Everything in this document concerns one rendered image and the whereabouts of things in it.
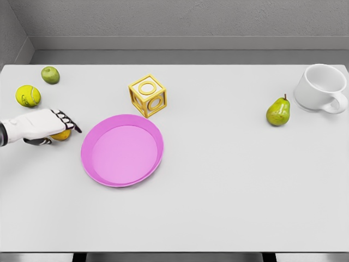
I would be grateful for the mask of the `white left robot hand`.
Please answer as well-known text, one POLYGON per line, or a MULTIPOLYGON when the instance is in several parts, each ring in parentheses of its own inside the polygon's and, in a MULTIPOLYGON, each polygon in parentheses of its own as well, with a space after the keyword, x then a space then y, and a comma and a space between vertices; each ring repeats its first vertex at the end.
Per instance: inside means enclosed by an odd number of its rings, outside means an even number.
POLYGON ((51 144, 50 136, 66 130, 74 129, 78 133, 82 133, 78 125, 60 110, 35 110, 20 115, 16 118, 16 121, 20 131, 22 131, 21 138, 30 145, 51 144))

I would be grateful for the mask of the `yellow lemon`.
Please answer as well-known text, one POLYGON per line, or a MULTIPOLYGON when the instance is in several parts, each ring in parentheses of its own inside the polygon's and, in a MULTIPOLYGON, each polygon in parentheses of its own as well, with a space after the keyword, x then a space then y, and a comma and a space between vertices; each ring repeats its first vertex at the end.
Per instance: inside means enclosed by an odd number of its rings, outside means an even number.
POLYGON ((66 139, 68 139, 71 135, 71 130, 68 129, 68 130, 64 130, 58 134, 54 134, 54 135, 51 135, 50 137, 54 140, 57 140, 57 141, 64 141, 66 139))

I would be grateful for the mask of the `pink round plate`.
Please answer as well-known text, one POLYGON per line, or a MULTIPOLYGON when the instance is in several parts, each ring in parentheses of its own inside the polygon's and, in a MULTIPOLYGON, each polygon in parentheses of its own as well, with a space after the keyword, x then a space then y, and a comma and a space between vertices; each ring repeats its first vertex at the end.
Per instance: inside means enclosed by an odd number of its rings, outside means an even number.
POLYGON ((94 181, 127 187, 150 177, 163 153, 159 128, 144 117, 124 114, 109 117, 89 131, 81 146, 81 163, 94 181))

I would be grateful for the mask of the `yellow tennis ball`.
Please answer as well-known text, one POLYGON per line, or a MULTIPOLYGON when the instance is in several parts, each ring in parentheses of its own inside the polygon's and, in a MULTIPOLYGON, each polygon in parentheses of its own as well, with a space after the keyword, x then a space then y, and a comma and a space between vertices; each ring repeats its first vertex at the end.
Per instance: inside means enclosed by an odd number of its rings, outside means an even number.
POLYGON ((40 103, 41 94, 36 87, 23 85, 16 90, 15 98, 20 105, 32 108, 40 103))

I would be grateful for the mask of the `green apple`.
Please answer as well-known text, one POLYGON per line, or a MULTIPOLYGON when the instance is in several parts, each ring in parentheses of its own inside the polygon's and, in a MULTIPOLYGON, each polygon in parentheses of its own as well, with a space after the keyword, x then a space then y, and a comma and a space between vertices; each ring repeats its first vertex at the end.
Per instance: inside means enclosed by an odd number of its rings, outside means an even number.
POLYGON ((60 80, 60 74, 55 67, 47 66, 41 70, 41 78, 48 84, 57 84, 60 80))

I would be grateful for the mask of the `yellow letter block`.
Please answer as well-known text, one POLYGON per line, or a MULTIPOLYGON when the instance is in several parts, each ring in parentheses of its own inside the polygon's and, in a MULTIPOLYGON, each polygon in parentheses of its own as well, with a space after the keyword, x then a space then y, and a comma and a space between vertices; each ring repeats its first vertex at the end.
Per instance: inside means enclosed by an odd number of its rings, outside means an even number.
POLYGON ((152 74, 131 83, 128 89, 132 104, 145 118, 167 106, 166 88, 152 74))

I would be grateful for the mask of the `green pear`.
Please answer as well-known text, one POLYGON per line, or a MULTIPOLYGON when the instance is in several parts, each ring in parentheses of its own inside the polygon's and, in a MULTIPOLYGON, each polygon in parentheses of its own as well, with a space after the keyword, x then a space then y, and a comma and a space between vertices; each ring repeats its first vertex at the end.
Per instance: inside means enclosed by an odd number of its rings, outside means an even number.
POLYGON ((290 119, 290 102, 287 95, 278 98, 267 110, 266 119, 273 126, 283 126, 290 119))

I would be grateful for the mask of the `white mug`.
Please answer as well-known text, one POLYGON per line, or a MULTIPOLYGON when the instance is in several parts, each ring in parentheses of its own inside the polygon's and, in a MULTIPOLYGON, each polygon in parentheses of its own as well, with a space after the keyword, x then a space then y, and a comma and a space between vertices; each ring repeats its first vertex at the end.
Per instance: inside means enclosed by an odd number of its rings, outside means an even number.
POLYGON ((294 89, 296 103, 307 111, 329 114, 344 112, 349 101, 343 94, 347 86, 344 74, 327 64, 308 66, 294 89))

